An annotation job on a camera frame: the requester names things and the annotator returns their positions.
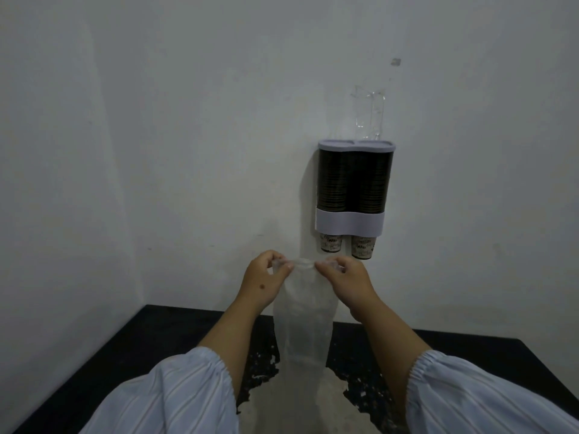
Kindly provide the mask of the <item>person's left hand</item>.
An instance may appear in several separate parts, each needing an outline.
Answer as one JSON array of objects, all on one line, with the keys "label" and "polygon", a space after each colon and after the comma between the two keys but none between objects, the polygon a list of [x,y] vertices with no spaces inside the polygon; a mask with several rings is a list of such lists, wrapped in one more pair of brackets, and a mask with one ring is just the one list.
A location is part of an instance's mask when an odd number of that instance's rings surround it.
[{"label": "person's left hand", "polygon": [[277,297],[286,278],[273,275],[272,262],[291,262],[275,250],[267,250],[254,258],[245,270],[237,295],[254,315],[260,315]]}]

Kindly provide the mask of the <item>person's right hand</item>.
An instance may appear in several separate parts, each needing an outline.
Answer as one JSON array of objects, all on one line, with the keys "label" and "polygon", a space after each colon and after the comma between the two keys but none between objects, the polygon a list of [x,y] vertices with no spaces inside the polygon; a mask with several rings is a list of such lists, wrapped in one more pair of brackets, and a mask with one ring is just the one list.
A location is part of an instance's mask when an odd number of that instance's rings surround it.
[{"label": "person's right hand", "polygon": [[353,317],[364,314],[380,302],[364,264],[349,256],[332,256],[319,262],[338,262],[340,274],[323,276],[331,284],[337,298],[350,310]]}]

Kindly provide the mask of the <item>clear plastic sleeve bag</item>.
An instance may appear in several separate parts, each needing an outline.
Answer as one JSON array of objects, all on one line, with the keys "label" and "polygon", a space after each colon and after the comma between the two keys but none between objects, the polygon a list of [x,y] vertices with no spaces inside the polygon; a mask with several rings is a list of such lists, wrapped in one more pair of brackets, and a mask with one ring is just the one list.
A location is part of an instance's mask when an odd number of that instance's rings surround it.
[{"label": "clear plastic sleeve bag", "polygon": [[291,261],[273,303],[274,334],[280,355],[276,387],[278,434],[321,434],[316,402],[332,338],[338,298],[312,260]]}]

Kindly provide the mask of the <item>person's left forearm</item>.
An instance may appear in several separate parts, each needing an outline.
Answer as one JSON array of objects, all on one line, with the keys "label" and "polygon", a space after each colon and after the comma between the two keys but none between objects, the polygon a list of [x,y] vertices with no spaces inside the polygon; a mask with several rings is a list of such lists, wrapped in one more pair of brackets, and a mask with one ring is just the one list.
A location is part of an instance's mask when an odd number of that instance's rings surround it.
[{"label": "person's left forearm", "polygon": [[198,344],[215,352],[224,363],[236,399],[242,387],[254,323],[272,302],[272,298],[239,294]]}]

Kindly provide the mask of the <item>person's right forearm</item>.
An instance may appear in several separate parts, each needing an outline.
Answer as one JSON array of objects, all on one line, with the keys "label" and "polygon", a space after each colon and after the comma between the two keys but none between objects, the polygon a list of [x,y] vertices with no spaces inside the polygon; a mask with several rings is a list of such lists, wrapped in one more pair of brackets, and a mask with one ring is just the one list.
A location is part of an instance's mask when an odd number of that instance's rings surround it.
[{"label": "person's right forearm", "polygon": [[398,409],[404,413],[410,371],[427,345],[378,295],[360,294],[350,307],[366,330],[373,355]]}]

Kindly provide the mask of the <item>stack of dark paper cups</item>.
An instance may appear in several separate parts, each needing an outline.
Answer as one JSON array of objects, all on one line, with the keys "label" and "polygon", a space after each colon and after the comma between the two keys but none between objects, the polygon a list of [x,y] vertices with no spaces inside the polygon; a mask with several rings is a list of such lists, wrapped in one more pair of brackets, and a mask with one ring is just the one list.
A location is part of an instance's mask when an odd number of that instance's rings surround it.
[{"label": "stack of dark paper cups", "polygon": [[369,260],[383,232],[385,205],[394,152],[356,152],[353,203],[358,222],[351,235],[351,255]]},{"label": "stack of dark paper cups", "polygon": [[347,211],[348,160],[345,152],[319,150],[315,230],[320,249],[337,253],[342,247],[342,233],[337,233],[337,213]]}]

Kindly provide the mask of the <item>white striped left sleeve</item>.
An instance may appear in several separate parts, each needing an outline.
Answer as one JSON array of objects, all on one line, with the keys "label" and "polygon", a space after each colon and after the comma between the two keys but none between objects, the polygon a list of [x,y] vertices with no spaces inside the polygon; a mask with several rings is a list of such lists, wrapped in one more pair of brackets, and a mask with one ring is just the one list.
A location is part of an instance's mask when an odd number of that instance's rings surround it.
[{"label": "white striped left sleeve", "polygon": [[236,411],[225,364],[199,347],[121,383],[79,434],[239,434]]}]

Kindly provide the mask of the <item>white striped sleeve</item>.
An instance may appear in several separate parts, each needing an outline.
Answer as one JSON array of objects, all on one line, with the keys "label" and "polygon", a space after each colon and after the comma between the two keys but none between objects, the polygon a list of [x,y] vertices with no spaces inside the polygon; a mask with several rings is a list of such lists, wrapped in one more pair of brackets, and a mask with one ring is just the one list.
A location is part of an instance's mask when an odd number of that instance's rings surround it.
[{"label": "white striped sleeve", "polygon": [[225,364],[199,347],[121,383],[79,434],[239,434],[236,411]]},{"label": "white striped sleeve", "polygon": [[435,350],[410,371],[406,422],[411,434],[579,434],[544,397]]}]

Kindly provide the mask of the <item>white striped right sleeve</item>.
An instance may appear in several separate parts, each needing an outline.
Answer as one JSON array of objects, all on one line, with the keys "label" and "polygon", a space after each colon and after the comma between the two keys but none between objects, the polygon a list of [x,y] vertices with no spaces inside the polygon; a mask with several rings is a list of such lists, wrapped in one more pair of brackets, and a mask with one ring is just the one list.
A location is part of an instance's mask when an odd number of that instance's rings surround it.
[{"label": "white striped right sleeve", "polygon": [[406,422],[411,434],[579,434],[544,397],[435,350],[410,371]]}]

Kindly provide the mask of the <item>grey wall cup dispenser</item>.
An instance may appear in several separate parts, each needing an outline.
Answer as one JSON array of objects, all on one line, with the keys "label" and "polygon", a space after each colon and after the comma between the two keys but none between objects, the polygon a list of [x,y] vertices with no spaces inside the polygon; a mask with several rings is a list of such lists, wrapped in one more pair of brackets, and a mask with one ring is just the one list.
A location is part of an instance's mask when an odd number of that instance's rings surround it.
[{"label": "grey wall cup dispenser", "polygon": [[356,141],[356,140],[321,140],[318,143],[318,155],[319,150],[329,150],[333,152],[345,152],[346,158],[348,160],[347,166],[347,177],[348,177],[348,190],[347,190],[347,211],[343,213],[337,213],[336,230],[337,233],[342,233],[342,235],[352,235],[356,233],[358,222],[356,220],[357,213],[354,211],[353,203],[353,169],[356,162],[356,152],[395,152],[395,144],[386,140],[369,140],[369,141]]}]

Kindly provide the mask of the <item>clear plastic wall strip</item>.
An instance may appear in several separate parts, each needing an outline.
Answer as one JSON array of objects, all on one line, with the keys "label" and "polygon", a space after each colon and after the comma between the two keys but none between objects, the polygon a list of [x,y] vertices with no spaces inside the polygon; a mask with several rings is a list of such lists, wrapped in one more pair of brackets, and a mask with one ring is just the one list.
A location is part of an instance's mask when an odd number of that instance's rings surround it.
[{"label": "clear plastic wall strip", "polygon": [[356,141],[380,140],[382,135],[386,90],[369,90],[355,86],[351,94],[354,104]]}]

